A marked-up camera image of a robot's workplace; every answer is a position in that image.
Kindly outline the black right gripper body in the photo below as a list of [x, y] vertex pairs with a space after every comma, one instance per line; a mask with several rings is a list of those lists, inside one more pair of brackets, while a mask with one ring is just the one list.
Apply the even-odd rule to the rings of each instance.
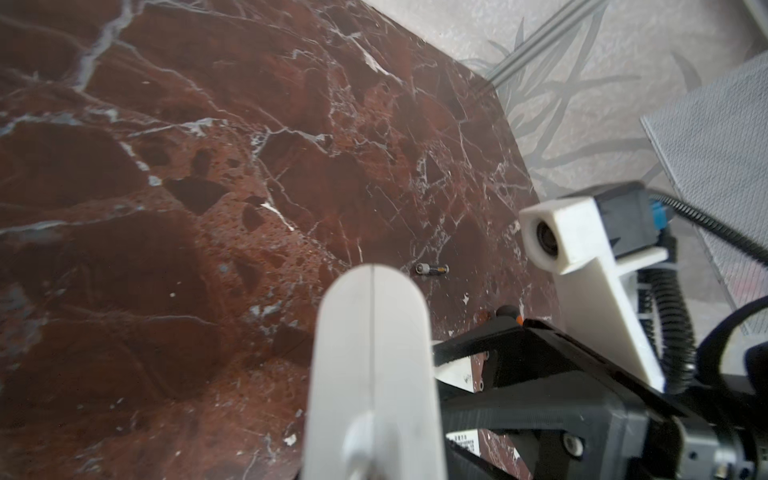
[[438, 392], [446, 432], [511, 437], [536, 479], [767, 475], [767, 391], [728, 379], [711, 356], [678, 395], [589, 353], [496, 353], [484, 390]]

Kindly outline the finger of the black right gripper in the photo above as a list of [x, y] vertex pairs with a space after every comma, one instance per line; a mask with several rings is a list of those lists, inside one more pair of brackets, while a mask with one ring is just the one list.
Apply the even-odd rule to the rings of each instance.
[[557, 346], [559, 331], [542, 320], [522, 323], [497, 316], [433, 347], [434, 364], [480, 355], [485, 390], [507, 387], [572, 371], [575, 366]]

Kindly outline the black AAA battery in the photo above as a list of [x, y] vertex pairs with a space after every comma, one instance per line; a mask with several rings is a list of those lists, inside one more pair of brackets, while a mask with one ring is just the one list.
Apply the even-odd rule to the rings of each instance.
[[420, 276], [442, 276], [448, 274], [450, 268], [448, 265], [432, 265], [428, 263], [417, 263], [415, 273]]

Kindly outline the white remote with display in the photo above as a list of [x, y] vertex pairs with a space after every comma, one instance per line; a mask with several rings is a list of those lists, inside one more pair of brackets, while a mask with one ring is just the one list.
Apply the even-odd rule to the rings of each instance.
[[321, 301], [300, 476], [447, 476], [429, 310], [392, 267], [357, 266]]

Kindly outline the orange handled screwdriver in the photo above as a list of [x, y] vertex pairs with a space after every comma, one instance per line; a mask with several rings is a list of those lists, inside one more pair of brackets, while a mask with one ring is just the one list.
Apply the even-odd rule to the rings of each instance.
[[502, 305], [495, 311], [496, 317], [513, 319], [517, 325], [524, 325], [524, 318], [520, 309], [514, 305]]

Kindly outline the white remote being unloaded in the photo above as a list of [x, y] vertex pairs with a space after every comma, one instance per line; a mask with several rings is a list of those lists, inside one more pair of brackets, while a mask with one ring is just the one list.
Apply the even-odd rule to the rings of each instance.
[[[434, 368], [435, 378], [460, 390], [477, 393], [484, 389], [482, 369], [488, 353], [463, 357]], [[446, 438], [475, 456], [481, 456], [481, 437], [478, 429], [462, 430], [445, 434]]]

